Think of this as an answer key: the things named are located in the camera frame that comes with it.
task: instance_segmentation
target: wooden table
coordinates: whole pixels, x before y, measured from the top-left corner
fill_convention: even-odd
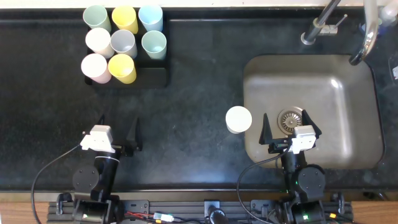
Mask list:
[[[36,209],[40,221],[47,220],[48,202],[37,202]],[[353,202],[355,222],[358,223],[398,223],[398,202]],[[0,203],[0,224],[35,224],[29,202]]]

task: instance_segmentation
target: faucet base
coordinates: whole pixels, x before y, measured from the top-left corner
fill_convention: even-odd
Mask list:
[[[309,41],[306,41],[305,39],[304,39],[304,35],[305,35],[305,32],[301,35],[301,42],[303,42],[303,44],[305,44],[305,45],[313,45],[313,43],[315,43],[315,40],[316,39],[314,39],[313,41],[311,41],[311,42],[309,42]]]

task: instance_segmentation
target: chrome faucet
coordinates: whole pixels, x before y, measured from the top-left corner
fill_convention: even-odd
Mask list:
[[[315,38],[326,28],[325,22],[329,18],[331,12],[336,8],[341,0],[331,0],[327,7],[322,11],[320,16],[312,22],[308,32],[301,35],[301,41],[304,44],[311,45],[315,42]],[[378,23],[378,13],[377,13],[377,3],[376,0],[364,0],[364,10],[366,19],[366,32],[363,44],[360,46],[356,54],[353,54],[349,58],[349,63],[352,65],[359,64],[373,48],[376,41],[377,30],[379,28]],[[337,25],[334,26],[334,32],[337,33],[337,26],[345,19],[342,18]]]

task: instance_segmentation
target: sink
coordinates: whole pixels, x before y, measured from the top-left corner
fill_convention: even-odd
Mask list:
[[[347,55],[263,55],[244,68],[244,106],[252,114],[245,148],[254,162],[271,158],[259,144],[267,113],[274,138],[301,124],[307,110],[322,130],[316,147],[306,151],[309,164],[331,169],[374,167],[384,152],[373,75]],[[275,167],[275,163],[264,164]]]

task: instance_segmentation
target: drain strainer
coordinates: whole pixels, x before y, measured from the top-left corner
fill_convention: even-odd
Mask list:
[[[293,134],[294,128],[302,125],[302,109],[291,107],[283,110],[278,116],[278,126],[285,134]]]

